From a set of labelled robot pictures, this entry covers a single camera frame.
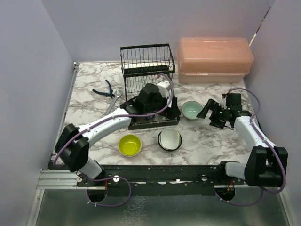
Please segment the mint green floral bowl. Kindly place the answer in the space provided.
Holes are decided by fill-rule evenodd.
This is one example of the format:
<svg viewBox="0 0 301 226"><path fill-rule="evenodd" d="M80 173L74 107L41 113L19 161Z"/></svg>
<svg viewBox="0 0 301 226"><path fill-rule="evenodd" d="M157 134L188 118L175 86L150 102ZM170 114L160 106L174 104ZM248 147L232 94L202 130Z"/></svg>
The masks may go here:
<svg viewBox="0 0 301 226"><path fill-rule="evenodd" d="M187 101L182 105L182 113L188 120L197 120L197 115L203 110L203 106L196 101Z"/></svg>

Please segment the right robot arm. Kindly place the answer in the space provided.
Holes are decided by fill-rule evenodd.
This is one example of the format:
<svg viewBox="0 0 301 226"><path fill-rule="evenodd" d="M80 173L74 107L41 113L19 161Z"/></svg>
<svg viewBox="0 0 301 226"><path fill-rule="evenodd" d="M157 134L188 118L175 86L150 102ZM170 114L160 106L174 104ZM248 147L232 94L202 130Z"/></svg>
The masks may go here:
<svg viewBox="0 0 301 226"><path fill-rule="evenodd" d="M222 95L224 104L209 99L197 118L205 118L210 111L210 125L224 128L229 123L251 149L247 162L226 161L216 172L216 179L227 184L233 178L245 181L249 186L267 190L271 187L282 191L286 184L288 153L283 147L271 142L256 124L250 112L244 111L240 93Z"/></svg>

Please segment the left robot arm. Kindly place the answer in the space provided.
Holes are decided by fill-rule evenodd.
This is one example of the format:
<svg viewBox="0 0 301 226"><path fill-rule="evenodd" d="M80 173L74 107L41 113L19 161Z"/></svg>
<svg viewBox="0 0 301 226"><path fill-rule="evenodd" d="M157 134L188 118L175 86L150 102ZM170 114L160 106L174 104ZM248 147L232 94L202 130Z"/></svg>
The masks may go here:
<svg viewBox="0 0 301 226"><path fill-rule="evenodd" d="M165 79L157 84L147 83L139 95L123 103L110 114L83 126L67 125L55 145L53 163L61 159L70 172L84 174L88 181L98 186L103 182L102 167L89 157L89 149L111 133L128 127L140 118L163 114L178 116L173 83Z"/></svg>

